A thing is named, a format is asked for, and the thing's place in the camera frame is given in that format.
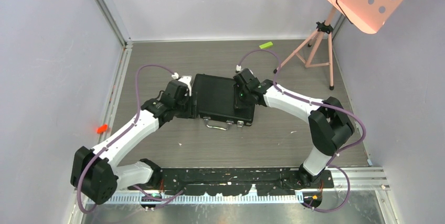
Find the pink music stand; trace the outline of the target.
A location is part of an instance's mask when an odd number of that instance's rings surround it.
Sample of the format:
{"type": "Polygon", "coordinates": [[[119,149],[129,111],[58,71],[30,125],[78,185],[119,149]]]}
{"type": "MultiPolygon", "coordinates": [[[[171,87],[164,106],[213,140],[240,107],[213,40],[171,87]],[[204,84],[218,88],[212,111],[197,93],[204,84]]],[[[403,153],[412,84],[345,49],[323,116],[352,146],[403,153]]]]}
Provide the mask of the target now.
{"type": "Polygon", "coordinates": [[[366,34],[377,33],[403,0],[327,0],[331,4],[328,17],[317,22],[316,29],[283,62],[297,56],[306,68],[329,67],[329,89],[334,90],[332,21],[341,13],[350,23],[366,34]]]}

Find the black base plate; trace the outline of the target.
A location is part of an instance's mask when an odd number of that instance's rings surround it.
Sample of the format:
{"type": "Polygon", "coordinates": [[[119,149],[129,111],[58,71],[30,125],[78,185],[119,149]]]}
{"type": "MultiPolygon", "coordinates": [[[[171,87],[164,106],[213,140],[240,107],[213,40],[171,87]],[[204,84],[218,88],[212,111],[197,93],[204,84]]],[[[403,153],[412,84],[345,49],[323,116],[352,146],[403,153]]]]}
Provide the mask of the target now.
{"type": "Polygon", "coordinates": [[[303,189],[331,189],[334,183],[329,170],[306,179],[296,168],[163,168],[139,187],[167,195],[181,191],[186,196],[244,196],[254,189],[258,196],[282,196],[303,189]]]}

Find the green block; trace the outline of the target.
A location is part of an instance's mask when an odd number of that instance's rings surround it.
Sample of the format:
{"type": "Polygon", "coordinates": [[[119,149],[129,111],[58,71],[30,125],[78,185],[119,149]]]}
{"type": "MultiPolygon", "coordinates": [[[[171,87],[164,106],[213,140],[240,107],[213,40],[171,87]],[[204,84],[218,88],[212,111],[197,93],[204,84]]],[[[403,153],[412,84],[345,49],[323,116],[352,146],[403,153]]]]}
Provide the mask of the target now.
{"type": "Polygon", "coordinates": [[[265,42],[264,44],[259,45],[260,49],[268,49],[273,47],[273,42],[269,41],[269,42],[265,42]]]}

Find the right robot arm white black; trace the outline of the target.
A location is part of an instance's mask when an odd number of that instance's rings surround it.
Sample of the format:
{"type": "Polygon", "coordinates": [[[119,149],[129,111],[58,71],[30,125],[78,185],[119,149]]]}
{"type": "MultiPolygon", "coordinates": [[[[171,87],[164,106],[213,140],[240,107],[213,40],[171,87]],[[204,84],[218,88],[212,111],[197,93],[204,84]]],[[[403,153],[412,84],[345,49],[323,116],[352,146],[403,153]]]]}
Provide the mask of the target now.
{"type": "Polygon", "coordinates": [[[284,111],[309,125],[313,147],[296,172],[296,181],[314,187],[321,179],[329,160],[355,132],[351,120],[340,101],[310,98],[292,92],[266,79],[260,82],[252,71],[236,67],[235,106],[260,105],[284,111]]]}

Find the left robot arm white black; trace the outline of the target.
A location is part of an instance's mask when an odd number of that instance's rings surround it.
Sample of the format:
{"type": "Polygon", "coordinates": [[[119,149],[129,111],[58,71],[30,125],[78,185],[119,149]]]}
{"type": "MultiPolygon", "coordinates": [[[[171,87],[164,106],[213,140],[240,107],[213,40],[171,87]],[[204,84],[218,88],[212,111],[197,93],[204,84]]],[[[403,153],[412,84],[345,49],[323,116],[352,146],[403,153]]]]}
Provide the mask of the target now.
{"type": "Polygon", "coordinates": [[[156,189],[162,180],[161,168],[146,158],[120,166],[123,158],[139,142],[174,117],[189,117],[192,77],[168,83],[159,99],[145,101],[138,113],[112,136],[91,149],[75,152],[70,183],[97,205],[108,201],[121,189],[144,185],[156,189]]]}

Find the orange clip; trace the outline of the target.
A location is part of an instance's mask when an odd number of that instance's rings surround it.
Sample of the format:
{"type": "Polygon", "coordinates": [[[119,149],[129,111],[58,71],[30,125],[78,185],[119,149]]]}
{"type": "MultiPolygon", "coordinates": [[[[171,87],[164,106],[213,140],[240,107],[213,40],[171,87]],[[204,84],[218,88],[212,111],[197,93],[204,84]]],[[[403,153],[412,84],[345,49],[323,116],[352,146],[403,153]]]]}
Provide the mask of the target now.
{"type": "Polygon", "coordinates": [[[102,134],[102,133],[105,133],[107,130],[108,130],[108,125],[107,124],[103,124],[103,125],[99,126],[96,129],[96,133],[97,134],[102,134]]]}

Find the black poker set case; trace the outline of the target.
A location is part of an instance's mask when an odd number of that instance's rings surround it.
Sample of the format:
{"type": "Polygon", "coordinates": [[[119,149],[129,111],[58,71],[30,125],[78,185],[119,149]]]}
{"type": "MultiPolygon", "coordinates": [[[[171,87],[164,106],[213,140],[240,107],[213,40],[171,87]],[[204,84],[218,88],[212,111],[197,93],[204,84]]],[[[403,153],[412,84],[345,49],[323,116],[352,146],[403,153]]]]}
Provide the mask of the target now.
{"type": "Polygon", "coordinates": [[[255,106],[235,107],[235,81],[232,78],[198,73],[192,85],[192,115],[206,127],[227,131],[231,125],[251,126],[255,106]]]}

